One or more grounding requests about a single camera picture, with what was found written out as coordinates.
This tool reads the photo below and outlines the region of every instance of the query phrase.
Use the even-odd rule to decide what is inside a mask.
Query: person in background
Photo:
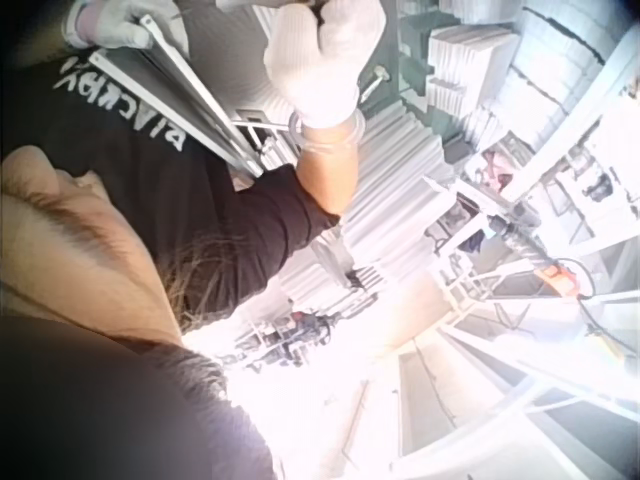
[[[116,27],[162,15],[160,4],[74,4],[76,21],[65,16],[65,25],[88,45],[142,46],[130,26]],[[318,27],[307,7],[282,8],[266,64],[305,137],[323,148],[240,194],[220,159],[157,112],[138,115],[143,104],[82,59],[5,77],[7,478],[275,478],[264,439],[225,399],[218,365],[184,347],[193,325],[180,323],[159,269],[178,263],[172,280],[191,269],[178,289],[187,309],[230,311],[346,208],[357,173],[356,142],[345,141],[356,80],[384,14],[376,0],[331,0],[322,15]],[[53,41],[55,31],[40,32]]]
[[[136,24],[144,14],[188,55],[170,0],[52,2],[3,77],[3,118],[11,121],[2,154],[35,145],[54,168],[100,178],[149,250],[187,332],[230,315],[339,221],[357,182],[358,75],[385,15],[378,0],[331,0],[319,27],[306,6],[280,9],[264,62],[301,119],[305,144],[297,168],[266,172],[236,192],[222,159],[88,63],[95,46],[148,48]]]

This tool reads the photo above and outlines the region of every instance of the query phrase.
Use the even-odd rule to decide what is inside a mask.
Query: white work glove
[[[62,26],[63,35],[74,48],[150,48],[153,39],[137,22],[146,14],[171,36],[170,42],[189,54],[187,32],[172,0],[76,0]]]
[[[311,128],[332,127],[353,114],[358,76],[386,22],[379,0],[330,0],[321,15],[318,28],[308,7],[281,7],[264,55],[274,87]]]

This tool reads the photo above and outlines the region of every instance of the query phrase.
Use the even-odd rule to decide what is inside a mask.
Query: worker
[[[222,159],[87,61],[94,46],[150,47],[136,24],[147,13],[188,55],[178,8],[170,0],[76,0],[61,12],[35,22],[13,56],[20,68],[4,75],[3,118],[11,120],[3,157],[37,146],[58,176],[100,185],[149,251],[182,332],[228,316],[338,223],[357,182],[357,81],[384,29],[379,0],[331,0],[321,27],[306,6],[279,10],[264,61],[301,120],[302,154],[296,168],[266,172],[240,192]],[[104,230],[97,217],[73,219]]]
[[[130,15],[163,15],[160,1],[95,1],[65,20],[87,45],[146,46]],[[5,471],[18,470],[9,477],[275,478],[265,441],[225,400],[222,372],[184,348],[159,267],[187,252],[187,306],[223,314],[337,222],[356,182],[356,145],[345,141],[356,81],[384,14],[377,0],[331,0],[323,16],[318,28],[307,7],[282,8],[266,54],[314,149],[297,170],[266,173],[239,194],[220,159],[169,122],[149,123],[157,113],[128,116],[141,102],[84,60],[5,78],[2,424]]]

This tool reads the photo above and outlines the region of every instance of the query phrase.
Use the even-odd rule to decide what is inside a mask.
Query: cable
[[[638,357],[638,351],[633,348],[631,345],[629,345],[628,343],[620,340],[619,338],[617,338],[616,336],[614,336],[613,334],[611,334],[609,332],[609,330],[607,330],[605,327],[603,327],[594,317],[593,315],[591,315],[591,312],[589,312],[589,309],[587,309],[586,305],[584,304],[583,300],[588,300],[589,298],[593,298],[593,296],[596,293],[596,285],[595,285],[595,281],[593,280],[593,277],[591,276],[591,273],[589,272],[589,270],[587,270],[587,268],[584,266],[584,264],[578,260],[574,260],[572,258],[556,258],[555,259],[557,262],[562,263],[562,262],[571,262],[574,263],[576,265],[578,265],[582,271],[584,272],[586,278],[589,280],[589,283],[591,284],[591,289],[593,291],[593,293],[590,296],[584,296],[584,295],[579,295],[576,298],[576,301],[578,302],[578,305],[580,305],[580,308],[582,309],[582,311],[584,312],[584,314],[587,316],[587,318],[589,319],[589,321],[591,322],[591,326],[592,328],[597,332],[600,333],[606,337],[608,337],[609,339],[613,340],[615,343],[617,343],[618,345],[620,345],[621,347],[624,347],[625,349],[627,349],[628,351],[630,351],[631,353],[633,353],[633,355],[635,357]]]

